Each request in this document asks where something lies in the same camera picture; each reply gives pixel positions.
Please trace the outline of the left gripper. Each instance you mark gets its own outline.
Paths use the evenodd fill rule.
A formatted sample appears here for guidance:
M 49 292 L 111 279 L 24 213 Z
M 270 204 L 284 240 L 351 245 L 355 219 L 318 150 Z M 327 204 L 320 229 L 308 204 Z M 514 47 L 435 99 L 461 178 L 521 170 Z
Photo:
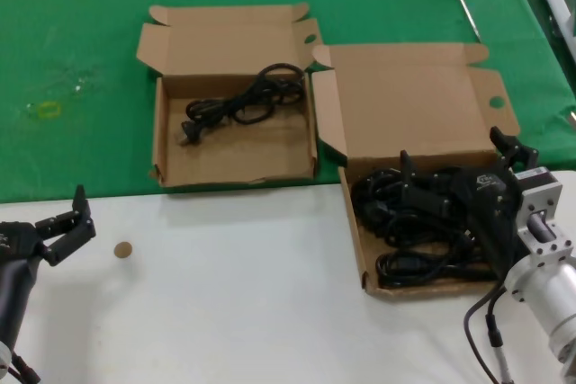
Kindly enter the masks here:
M 95 224 L 83 185 L 76 187 L 72 210 L 41 220 L 1 223 L 1 266 L 24 263 L 37 267 L 41 259 L 56 266 L 95 237 Z

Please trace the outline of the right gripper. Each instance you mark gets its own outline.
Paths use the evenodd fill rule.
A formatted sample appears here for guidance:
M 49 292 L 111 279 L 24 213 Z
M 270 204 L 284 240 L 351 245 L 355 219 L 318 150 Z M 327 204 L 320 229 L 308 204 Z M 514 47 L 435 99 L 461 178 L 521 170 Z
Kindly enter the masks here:
M 524 255 L 518 239 L 516 217 L 519 189 L 512 170 L 537 167 L 538 151 L 522 144 L 517 136 L 490 128 L 490 141 L 499 154 L 490 167 L 465 167 L 458 171 L 450 191 L 462 206 L 468 228 L 479 242 L 490 268 L 504 280 Z M 400 152 L 400 200 L 404 206 L 448 219 L 450 200 L 413 183 L 416 170 L 406 150 Z

